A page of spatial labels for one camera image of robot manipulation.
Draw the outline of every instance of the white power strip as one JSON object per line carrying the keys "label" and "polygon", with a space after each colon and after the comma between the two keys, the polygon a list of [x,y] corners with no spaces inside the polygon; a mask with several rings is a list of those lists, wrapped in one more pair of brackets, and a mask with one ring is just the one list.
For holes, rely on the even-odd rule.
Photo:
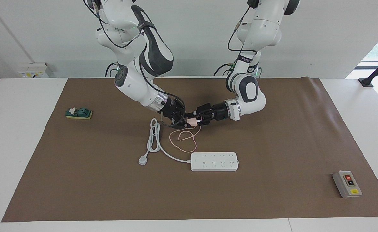
{"label": "white power strip", "polygon": [[239,166],[234,152],[192,153],[190,162],[194,172],[234,172]]}

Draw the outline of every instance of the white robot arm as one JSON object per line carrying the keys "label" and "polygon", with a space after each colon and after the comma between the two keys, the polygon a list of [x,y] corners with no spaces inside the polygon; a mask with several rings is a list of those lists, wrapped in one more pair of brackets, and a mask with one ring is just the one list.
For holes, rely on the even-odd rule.
{"label": "white robot arm", "polygon": [[[299,4],[299,0],[248,0],[249,7],[256,10],[255,16],[251,23],[241,24],[241,19],[234,31],[244,45],[240,50],[232,50],[239,51],[239,56],[233,72],[226,79],[226,87],[236,97],[214,106],[205,104],[186,114],[186,107],[179,97],[168,94],[152,82],[154,77],[172,69],[173,55],[149,16],[134,4],[136,0],[87,1],[89,8],[96,10],[102,25],[96,31],[96,38],[118,59],[117,88],[142,106],[170,118],[173,124],[169,126],[173,128],[190,127],[187,118],[196,118],[198,125],[208,125],[212,119],[237,121],[242,115],[262,110],[266,98],[257,79],[250,73],[257,69],[260,50],[280,41],[279,26],[283,15],[293,13]],[[138,36],[144,37],[146,46],[136,59],[128,45]]]}

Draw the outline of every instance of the black stand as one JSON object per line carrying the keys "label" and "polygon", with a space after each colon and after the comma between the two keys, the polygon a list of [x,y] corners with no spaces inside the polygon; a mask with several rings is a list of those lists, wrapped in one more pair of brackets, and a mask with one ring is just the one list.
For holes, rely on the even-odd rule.
{"label": "black stand", "polygon": [[365,79],[358,79],[363,87],[373,88],[374,86],[371,84],[372,80],[378,75],[378,69],[376,69],[369,77]]}

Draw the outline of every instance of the table surface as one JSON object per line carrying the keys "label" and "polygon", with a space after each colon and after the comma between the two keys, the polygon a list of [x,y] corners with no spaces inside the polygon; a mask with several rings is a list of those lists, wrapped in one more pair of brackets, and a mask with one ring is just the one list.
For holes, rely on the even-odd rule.
{"label": "table surface", "polygon": [[[66,83],[58,79],[0,81],[0,222]],[[322,79],[348,129],[378,178],[378,94],[349,90],[357,80]],[[378,231],[378,217],[183,221],[0,223],[0,231]]]}

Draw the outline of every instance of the white power cord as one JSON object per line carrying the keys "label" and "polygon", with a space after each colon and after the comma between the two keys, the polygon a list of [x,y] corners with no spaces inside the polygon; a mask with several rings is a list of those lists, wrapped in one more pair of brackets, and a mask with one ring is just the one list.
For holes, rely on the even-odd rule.
{"label": "white power cord", "polygon": [[[160,125],[160,123],[158,123],[158,120],[156,118],[152,119],[150,121],[149,140],[147,141],[147,152],[146,152],[146,154],[144,156],[140,157],[139,164],[140,165],[146,165],[146,163],[147,163],[147,156],[149,155],[149,153],[151,153],[151,152],[152,153],[158,152],[160,150],[162,150],[164,152],[164,154],[166,154],[171,159],[176,160],[177,162],[190,163],[190,160],[184,161],[184,160],[176,159],[175,157],[171,156],[170,154],[168,154],[163,149],[163,147],[161,146],[161,141],[159,139],[160,131],[161,131],[161,125]],[[157,142],[158,145],[157,145],[157,147],[155,149],[153,149],[152,146],[153,146],[153,141],[155,139],[156,139],[156,142]]]}

